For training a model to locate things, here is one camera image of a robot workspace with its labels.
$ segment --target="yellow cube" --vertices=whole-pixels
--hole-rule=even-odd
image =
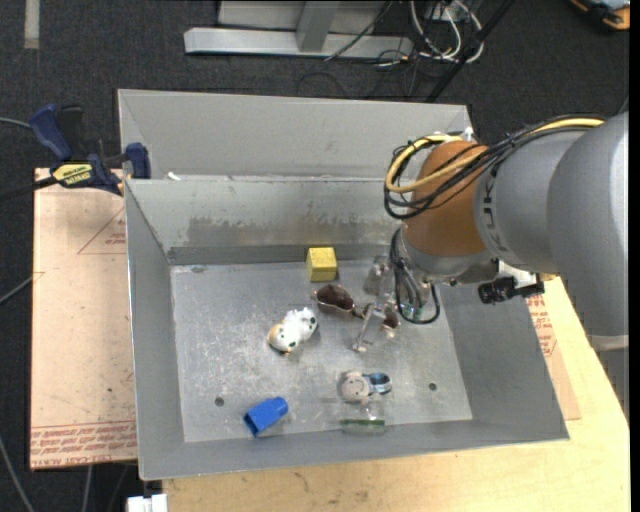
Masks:
[[[311,247],[307,253],[307,273],[311,282],[333,281],[338,273],[333,247]]]

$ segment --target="gray metal tray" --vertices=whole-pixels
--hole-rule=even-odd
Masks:
[[[361,321],[320,312],[299,351],[267,345],[288,309],[316,307],[308,247],[334,246],[339,282],[357,303],[371,299],[364,278],[397,228],[381,208],[380,180],[129,181],[125,195],[142,478],[567,436],[519,299],[486,306],[475,287],[438,288],[436,323],[402,324],[362,354],[350,348]],[[349,369],[392,376],[384,434],[341,430],[336,384]],[[254,438],[242,415],[275,395],[290,413]]]

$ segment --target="clear plastic object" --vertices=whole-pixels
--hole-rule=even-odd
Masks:
[[[376,257],[374,260],[365,284],[367,288],[376,291],[376,299],[365,310],[364,322],[353,343],[356,352],[366,352],[365,344],[372,345],[380,329],[392,337],[398,327],[394,312],[393,271],[386,258]]]
[[[339,377],[340,425],[348,434],[383,434],[388,427],[391,378],[381,372],[344,372]]]

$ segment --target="plush toy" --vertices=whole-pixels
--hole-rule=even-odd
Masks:
[[[308,340],[318,327],[318,320],[309,308],[293,309],[285,315],[282,322],[269,330],[269,344],[285,354],[289,354],[305,340]]]

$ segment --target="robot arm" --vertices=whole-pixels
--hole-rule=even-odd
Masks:
[[[416,180],[399,186],[427,139],[397,154],[385,186],[387,211],[404,220],[395,250],[415,279],[480,283],[496,262],[560,275],[594,347],[626,346],[628,113],[559,118],[491,147],[434,139]]]

